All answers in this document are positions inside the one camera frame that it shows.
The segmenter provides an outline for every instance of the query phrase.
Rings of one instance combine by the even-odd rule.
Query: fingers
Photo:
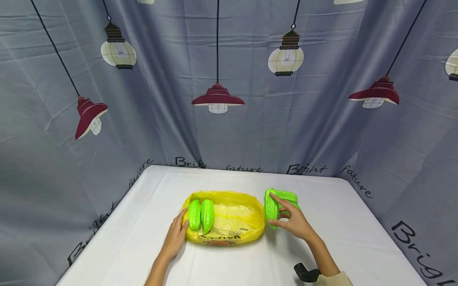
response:
[[[278,215],[278,219],[281,219],[281,218],[290,219],[290,218],[291,218],[291,215],[290,215],[289,213],[282,213],[282,214],[279,214],[279,215]]]
[[[183,221],[183,217],[185,216],[185,213],[186,211],[188,210],[188,208],[184,208],[180,214],[173,219],[173,222],[172,224],[170,225],[171,228],[174,228],[176,226],[181,226],[181,222]]]
[[[288,212],[291,212],[292,210],[296,209],[296,207],[293,206],[290,202],[286,200],[282,200],[281,198],[277,197],[276,195],[272,193],[269,193],[269,194],[272,199],[274,199],[277,203],[279,203]]]
[[[285,221],[279,221],[279,220],[269,220],[269,224],[272,226],[276,227],[281,227],[281,228],[286,228],[286,223]]]
[[[186,230],[188,229],[188,227],[189,227],[189,221],[185,221],[184,225],[181,227],[181,231],[179,234],[180,237],[184,238],[186,236]]]

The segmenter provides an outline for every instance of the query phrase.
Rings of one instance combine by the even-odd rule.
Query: lamp cord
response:
[[[294,14],[294,20],[293,20],[293,24],[291,25],[291,29],[296,28],[296,18],[297,18],[297,11],[299,11],[299,4],[300,4],[300,0],[297,0],[296,13]]]
[[[105,0],[102,0],[102,2],[104,3],[105,12],[107,12],[107,19],[108,21],[111,21],[111,17],[110,17],[110,14],[108,13],[108,8],[107,8],[107,5],[105,4]]]
[[[67,73],[68,78],[70,79],[71,85],[73,85],[73,88],[75,89],[76,94],[77,94],[78,96],[80,96],[80,93],[78,92],[78,89],[76,88],[76,85],[75,85],[75,83],[73,82],[73,79],[71,78],[70,73],[68,72],[68,69],[67,69],[67,67],[66,67],[65,64],[64,64],[64,60],[63,60],[62,57],[60,56],[59,51],[57,50],[57,47],[56,47],[56,45],[54,44],[54,41],[53,41],[53,39],[51,38],[51,35],[50,35],[49,32],[48,32],[48,29],[46,29],[46,26],[44,25],[43,19],[41,18],[40,13],[38,12],[38,9],[37,9],[37,7],[36,7],[36,5],[35,5],[35,2],[34,2],[33,0],[30,0],[30,2],[32,3],[33,8],[35,9],[35,12],[37,13],[38,18],[40,19],[41,25],[43,26],[44,31],[45,31],[46,34],[48,35],[48,38],[49,38],[49,40],[51,41],[51,44],[53,45],[54,50],[56,51],[56,54],[57,54],[57,56],[58,56],[59,59],[60,59],[60,62],[61,62],[62,65],[64,66],[65,72]]]
[[[216,82],[219,83],[219,0],[216,8]]]
[[[396,53],[396,56],[394,57],[393,62],[391,63],[391,66],[390,66],[390,68],[388,69],[388,72],[387,72],[386,76],[388,76],[388,74],[389,74],[390,71],[391,71],[391,68],[393,68],[394,62],[396,61],[396,59],[398,58],[399,54],[401,53],[402,47],[404,46],[405,42],[407,41],[407,38],[409,37],[409,34],[410,34],[410,32],[412,31],[412,28],[414,27],[415,22],[416,22],[417,19],[418,19],[418,16],[420,16],[420,13],[421,13],[421,11],[423,10],[423,7],[424,7],[425,4],[426,4],[426,1],[427,1],[427,0],[424,0],[424,1],[423,1],[423,4],[421,5],[420,10],[419,10],[418,13],[417,13],[417,16],[415,17],[414,21],[412,22],[412,25],[410,25],[410,28],[409,28],[409,30],[407,31],[407,34],[405,35],[405,38],[404,38],[404,40],[403,40],[401,46],[399,47],[399,50],[398,50],[398,52]]]

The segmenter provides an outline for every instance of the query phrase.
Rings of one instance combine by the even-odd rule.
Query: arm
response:
[[[163,286],[165,272],[167,272],[171,260],[178,254],[185,243],[186,230],[188,229],[189,222],[186,221],[183,226],[181,226],[181,222],[187,210],[188,208],[185,208],[181,211],[170,225],[164,245],[153,263],[151,272],[146,279],[145,286]]]
[[[318,236],[311,227],[302,211],[298,210],[290,202],[282,200],[270,193],[270,196],[276,200],[282,208],[279,210],[280,218],[287,218],[288,221],[270,220],[269,224],[288,230],[294,236],[303,239],[310,250],[321,275],[316,282],[317,286],[352,286],[350,280],[344,272],[340,272],[334,259],[324,241]]]
[[[321,274],[331,277],[340,273],[340,270],[329,253],[326,244],[318,235],[315,235],[310,239],[304,238],[304,240],[310,247],[313,258],[315,259],[316,265],[318,266],[318,270]]]
[[[146,279],[145,286],[162,286],[164,284],[165,272],[169,267],[169,263],[169,260],[159,254],[153,263],[151,272]]]

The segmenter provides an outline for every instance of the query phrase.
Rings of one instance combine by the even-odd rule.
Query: green toy vegetable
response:
[[[267,189],[265,194],[264,194],[264,216],[266,217],[266,222],[267,224],[273,228],[276,229],[276,226],[270,225],[268,222],[269,220],[276,220],[278,219],[278,210],[282,208],[282,206],[277,203],[272,197],[270,196],[270,193],[273,193],[277,197],[279,197],[282,200],[287,200],[289,201],[292,205],[294,205],[296,208],[300,210],[300,207],[297,204],[297,195],[291,192],[285,192],[285,191],[278,191],[276,189]]]
[[[213,207],[213,202],[211,200],[204,200],[202,202],[202,227],[203,227],[203,234],[207,234],[213,227],[215,223],[215,210]]]
[[[200,204],[199,204],[199,199],[193,200],[189,204],[189,228],[192,231],[198,231],[200,229]]]

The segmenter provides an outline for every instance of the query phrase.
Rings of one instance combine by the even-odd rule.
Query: sleeve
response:
[[[316,286],[353,286],[353,284],[350,282],[345,272],[340,272],[331,277],[320,274],[316,281]]]

